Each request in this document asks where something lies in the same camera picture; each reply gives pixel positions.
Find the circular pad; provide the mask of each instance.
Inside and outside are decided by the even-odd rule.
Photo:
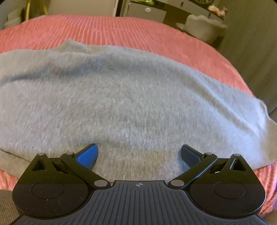
[[[237,199],[245,194],[245,187],[235,181],[220,181],[214,185],[214,192],[220,197]]]
[[[51,199],[60,196],[64,189],[65,187],[60,182],[43,181],[33,187],[32,193],[41,199]]]

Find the black plastic mount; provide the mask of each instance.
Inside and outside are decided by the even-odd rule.
[[[265,191],[244,158],[230,159],[183,145],[191,167],[164,181],[111,184],[78,163],[38,154],[13,190],[13,224],[267,224],[259,213]]]

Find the ribbed black surface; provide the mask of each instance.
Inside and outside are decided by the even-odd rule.
[[[106,190],[95,191],[79,211],[54,220],[22,216],[16,225],[265,225],[258,216],[241,220],[219,219],[195,207],[181,190],[162,181],[116,181]]]

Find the gray wall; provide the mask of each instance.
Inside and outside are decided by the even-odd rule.
[[[7,21],[8,14],[19,7],[24,8],[26,0],[5,0],[0,5],[0,30],[3,29],[4,23]]]
[[[277,4],[274,0],[221,0],[229,25],[217,50],[241,74],[268,113],[277,107]]]

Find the blue trigger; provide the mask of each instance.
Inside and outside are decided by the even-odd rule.
[[[97,156],[98,156],[97,145],[93,145],[89,149],[85,150],[80,155],[78,155],[76,160],[84,167],[89,168],[97,159]]]

